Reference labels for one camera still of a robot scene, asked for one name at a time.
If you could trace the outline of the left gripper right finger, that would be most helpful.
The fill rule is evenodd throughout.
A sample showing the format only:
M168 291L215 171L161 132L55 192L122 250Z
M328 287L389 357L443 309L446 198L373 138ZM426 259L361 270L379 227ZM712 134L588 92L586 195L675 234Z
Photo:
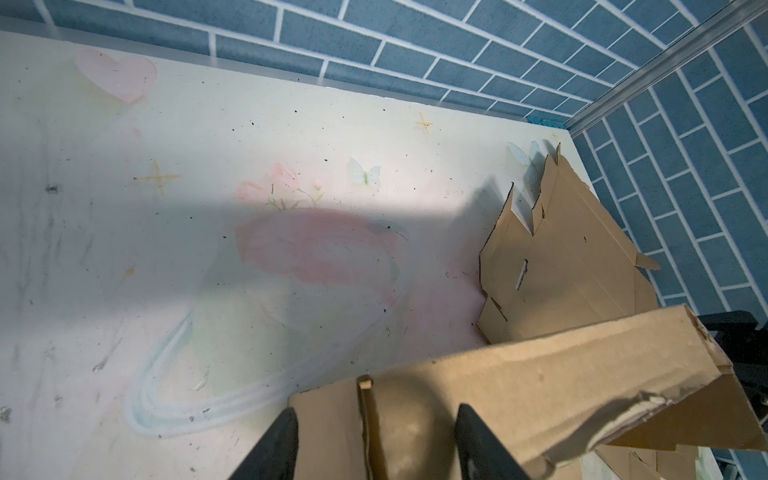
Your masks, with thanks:
M463 480L530 477L468 404L459 405L454 437Z

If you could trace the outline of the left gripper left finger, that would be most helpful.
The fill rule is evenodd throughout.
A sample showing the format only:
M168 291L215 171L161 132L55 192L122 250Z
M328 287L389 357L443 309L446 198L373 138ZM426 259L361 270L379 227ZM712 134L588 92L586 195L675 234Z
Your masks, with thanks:
M285 408L230 475L229 480L292 480L299 451L299 423Z

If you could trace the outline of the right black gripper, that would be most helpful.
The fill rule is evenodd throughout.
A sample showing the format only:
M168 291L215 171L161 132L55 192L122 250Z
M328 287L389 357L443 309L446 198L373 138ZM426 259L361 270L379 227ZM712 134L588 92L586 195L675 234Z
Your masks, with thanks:
M767 330L748 311L699 316L731 360L759 420L767 419Z

